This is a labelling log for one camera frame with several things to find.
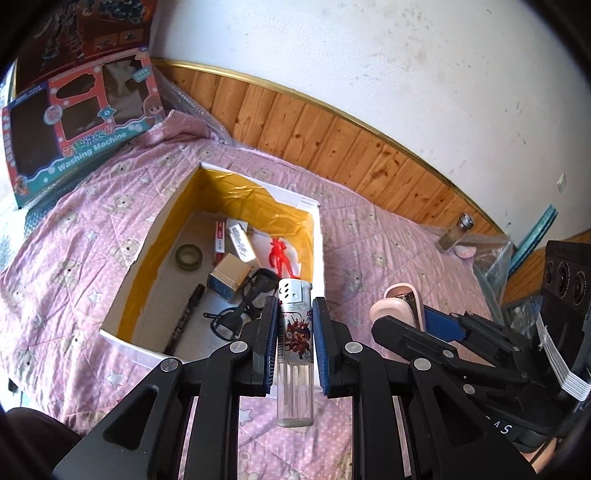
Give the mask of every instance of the black marker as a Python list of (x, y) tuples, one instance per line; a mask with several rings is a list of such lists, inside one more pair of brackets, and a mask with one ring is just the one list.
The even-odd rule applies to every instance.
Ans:
[(201, 297), (203, 297), (203, 293), (205, 293), (205, 286), (200, 283), (199, 285), (197, 285), (197, 288), (195, 288), (195, 291), (191, 295), (191, 298), (189, 298), (189, 302), (185, 307), (183, 316), (178, 321), (177, 326), (174, 328), (172, 332), (172, 335), (168, 339), (168, 344), (166, 345), (166, 348), (163, 352), (164, 355), (174, 355), (174, 351), (176, 350), (176, 347), (178, 345), (178, 340), (181, 338), (181, 335), (183, 334), (184, 329), (187, 326), (187, 322), (189, 322), (189, 318), (191, 318), (191, 315), (197, 308), (197, 305), (199, 305), (199, 301), (201, 300)]

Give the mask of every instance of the wooden wall panel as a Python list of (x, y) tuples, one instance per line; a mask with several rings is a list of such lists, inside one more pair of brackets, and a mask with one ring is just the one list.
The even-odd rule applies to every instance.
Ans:
[[(591, 230), (566, 239), (567, 242), (591, 243)], [(537, 292), (544, 275), (545, 249), (535, 250), (507, 282), (503, 304), (511, 303)]]
[(246, 82), (227, 77), (221, 78), (217, 85), (211, 113), (231, 135), (234, 132), (234, 125), (236, 125), (247, 86)]
[(275, 92), (248, 85), (232, 132), (236, 140), (246, 145), (258, 143), (274, 99)]
[(308, 168), (335, 116), (309, 103), (301, 115), (287, 142), (283, 159)]
[(415, 222), (447, 227), (469, 212), (474, 232), (500, 231), (420, 159), (338, 111), (258, 79), (155, 63), (246, 145), (345, 185)]
[(257, 148), (283, 158), (305, 103), (287, 95), (275, 95), (267, 121), (262, 129)]

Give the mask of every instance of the gold trim strip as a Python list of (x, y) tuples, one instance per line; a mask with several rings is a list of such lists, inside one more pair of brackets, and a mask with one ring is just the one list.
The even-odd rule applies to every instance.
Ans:
[(352, 115), (349, 115), (342, 110), (339, 110), (337, 107), (329, 105), (328, 103), (323, 102), (322, 100), (318, 100), (310, 95), (306, 95), (305, 93), (298, 92), (289, 87), (285, 87), (283, 85), (279, 85), (278, 83), (271, 82), (270, 80), (265, 80), (259, 77), (255, 77), (254, 75), (249, 75), (247, 73), (236, 72), (234, 70), (224, 69), (222, 67), (214, 67), (211, 65), (205, 65), (203, 63), (195, 63), (192, 61), (181, 61), (181, 60), (169, 60), (169, 59), (162, 59), (162, 58), (153, 58), (152, 63), (156, 66), (158, 65), (165, 65), (169, 67), (181, 67), (189, 70), (195, 70), (197, 72), (205, 72), (205, 73), (212, 73), (214, 75), (219, 75), (222, 77), (228, 77), (234, 80), (240, 80), (241, 82), (252, 83), (253, 85), (257, 85), (259, 87), (267, 88), (269, 90), (273, 90), (277, 93), (283, 93), (287, 95), (291, 95), (292, 97), (297, 98), (298, 100), (303, 100), (311, 105), (314, 105), (318, 108), (322, 108), (326, 110), (328, 113), (332, 115), (339, 116), (355, 125), (359, 128), (363, 128), (364, 130), (368, 131), (372, 135), (378, 137), (382, 142), (387, 143), (388, 145), (396, 148), (397, 150), (403, 152), (407, 157), (418, 163), (422, 166), (425, 170), (429, 173), (435, 175), (441, 182), (443, 182), (446, 186), (450, 187), (454, 192), (456, 192), (460, 197), (462, 197), (465, 201), (467, 201), (468, 205), (474, 208), (482, 217), (489, 222), (492, 226), (494, 226), (499, 233), (502, 233), (502, 229), (496, 224), (496, 222), (484, 211), (480, 208), (468, 195), (466, 195), (457, 185), (455, 185), (451, 180), (449, 180), (445, 175), (441, 172), (436, 170), (433, 166), (429, 165), (425, 160), (419, 157), (417, 154), (411, 152), (408, 148), (398, 143), (393, 138), (387, 136), (386, 134), (382, 133), (381, 131), (377, 130), (376, 128), (368, 125), (364, 121), (355, 118)]

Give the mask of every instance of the pink quilt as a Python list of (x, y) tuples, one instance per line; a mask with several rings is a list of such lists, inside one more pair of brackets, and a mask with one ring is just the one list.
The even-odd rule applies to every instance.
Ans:
[[(210, 140), (172, 112), (91, 174), (27, 239), (0, 275), (0, 362), (49, 415), (86, 433), (147, 371), (99, 328), (151, 222), (204, 161), (318, 200), (326, 298), (334, 319), (378, 351), (369, 307), (409, 282), (425, 304), (488, 317), (470, 261), (440, 255), (434, 236), (356, 193), (282, 160)], [(350, 478), (351, 403), (317, 394), (311, 427), (282, 429), (271, 398), (243, 398), (239, 479)]]

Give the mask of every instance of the dark cloth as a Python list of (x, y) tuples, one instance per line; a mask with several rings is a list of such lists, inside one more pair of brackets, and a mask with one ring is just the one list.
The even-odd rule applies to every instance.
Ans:
[(63, 423), (31, 408), (13, 408), (5, 419), (19, 443), (49, 472), (82, 439)]

